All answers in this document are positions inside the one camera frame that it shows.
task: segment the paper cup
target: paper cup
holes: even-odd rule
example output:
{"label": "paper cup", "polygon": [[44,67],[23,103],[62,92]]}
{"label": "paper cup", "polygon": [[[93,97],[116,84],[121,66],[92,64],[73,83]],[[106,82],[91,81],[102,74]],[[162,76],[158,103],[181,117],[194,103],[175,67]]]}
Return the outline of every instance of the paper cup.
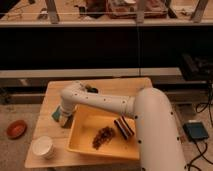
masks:
{"label": "paper cup", "polygon": [[48,136],[42,136],[35,140],[32,151],[36,156],[49,159],[53,156],[53,141]]}

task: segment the floor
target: floor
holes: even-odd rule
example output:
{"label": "floor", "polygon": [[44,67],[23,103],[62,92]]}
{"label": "floor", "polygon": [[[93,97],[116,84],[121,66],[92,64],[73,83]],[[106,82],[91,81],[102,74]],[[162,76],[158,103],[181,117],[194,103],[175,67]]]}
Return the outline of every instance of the floor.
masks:
{"label": "floor", "polygon": [[[19,105],[0,105],[0,170],[1,171],[46,171],[47,169],[26,169],[24,168],[24,161],[26,153],[29,147],[29,143],[32,138],[33,130],[38,118],[40,104],[19,104]],[[198,154],[195,146],[189,143],[184,136],[183,130],[180,125],[188,120],[196,119],[202,121],[208,130],[210,138],[207,140],[209,144],[209,150],[206,156],[213,160],[213,139],[208,111],[204,111],[200,114],[192,114],[193,111],[188,110],[188,106],[173,105],[176,111],[176,120],[178,123],[178,129],[182,136],[182,146],[185,153],[187,162]],[[17,140],[10,140],[7,138],[5,130],[9,123],[12,121],[23,119],[28,124],[27,132],[21,138]],[[203,159],[197,160],[194,164],[199,166],[203,171],[213,170],[213,166],[206,163]],[[57,168],[58,171],[139,171],[138,165],[104,165],[104,166],[84,166],[74,168]]]}

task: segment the object in tray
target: object in tray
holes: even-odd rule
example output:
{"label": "object in tray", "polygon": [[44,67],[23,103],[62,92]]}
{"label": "object in tray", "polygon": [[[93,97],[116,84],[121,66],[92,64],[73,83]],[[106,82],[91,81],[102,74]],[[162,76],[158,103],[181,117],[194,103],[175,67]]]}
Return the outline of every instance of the object in tray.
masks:
{"label": "object in tray", "polygon": [[102,128],[98,131],[98,134],[93,139],[93,148],[96,150],[99,149],[99,147],[105,143],[111,141],[111,139],[115,136],[115,131],[113,128],[110,128],[106,126],[105,128]]}
{"label": "object in tray", "polygon": [[[137,3],[126,3],[126,5],[116,5],[117,0],[107,0],[106,10],[111,18],[135,18]],[[166,17],[168,9],[161,0],[147,0],[145,17],[163,18]]]}
{"label": "object in tray", "polygon": [[123,116],[114,120],[114,123],[121,132],[121,134],[123,135],[125,140],[128,140],[134,136],[135,133],[132,131],[132,129],[130,128],[130,126],[128,125]]}

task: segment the power cord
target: power cord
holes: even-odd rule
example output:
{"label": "power cord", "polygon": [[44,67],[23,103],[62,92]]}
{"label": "power cord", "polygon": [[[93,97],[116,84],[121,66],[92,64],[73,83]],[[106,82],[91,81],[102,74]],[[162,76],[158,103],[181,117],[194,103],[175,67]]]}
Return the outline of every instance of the power cord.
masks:
{"label": "power cord", "polygon": [[197,143],[197,141],[193,141],[193,143],[195,144],[195,146],[197,147],[197,150],[199,151],[199,155],[197,155],[196,157],[194,157],[190,162],[189,162],[189,164],[187,164],[187,166],[188,166],[188,171],[191,171],[191,168],[193,167],[193,168],[195,168],[195,169],[197,169],[198,171],[202,171],[199,167],[197,167],[196,165],[194,165],[193,163],[197,160],[197,159],[199,159],[199,158],[203,158],[206,162],[208,162],[209,164],[211,164],[211,165],[213,165],[213,162],[212,161],[210,161],[209,159],[207,159],[205,156],[204,156],[204,154],[207,152],[207,150],[208,150],[208,144],[205,142],[205,141],[203,141],[204,142],[204,144],[205,144],[205,149],[203,150],[203,151],[201,151],[201,149],[199,148],[199,146],[198,146],[198,143]]}
{"label": "power cord", "polygon": [[212,102],[212,99],[213,99],[212,81],[208,81],[207,85],[208,85],[208,101],[206,103],[198,103],[195,107],[195,111],[196,111],[196,113],[201,113],[206,108],[208,108],[209,119],[210,119],[210,122],[211,122],[211,126],[213,127],[213,119],[212,119],[212,113],[211,113],[211,102]]}
{"label": "power cord", "polygon": [[[208,151],[208,144],[207,144],[205,141],[203,141],[203,142],[204,142],[204,144],[205,144],[206,151]],[[199,146],[198,146],[198,143],[195,142],[195,145],[196,145],[196,147],[197,147],[197,150],[198,150],[199,153],[201,154],[202,151],[200,150],[200,148],[199,148]],[[204,154],[202,155],[202,158],[203,158],[206,162],[208,162],[209,164],[213,165],[213,162],[210,161],[209,159],[207,159],[207,158],[204,156]]]}

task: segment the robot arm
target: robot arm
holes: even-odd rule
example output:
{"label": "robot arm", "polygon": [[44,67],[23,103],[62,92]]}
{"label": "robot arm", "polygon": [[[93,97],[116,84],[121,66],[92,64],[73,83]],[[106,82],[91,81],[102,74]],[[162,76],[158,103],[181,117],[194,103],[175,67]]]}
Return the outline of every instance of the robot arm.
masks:
{"label": "robot arm", "polygon": [[145,88],[136,97],[87,93],[80,82],[61,93],[60,111],[72,115],[76,104],[86,104],[135,119],[141,170],[184,171],[186,162],[171,104],[155,88]]}

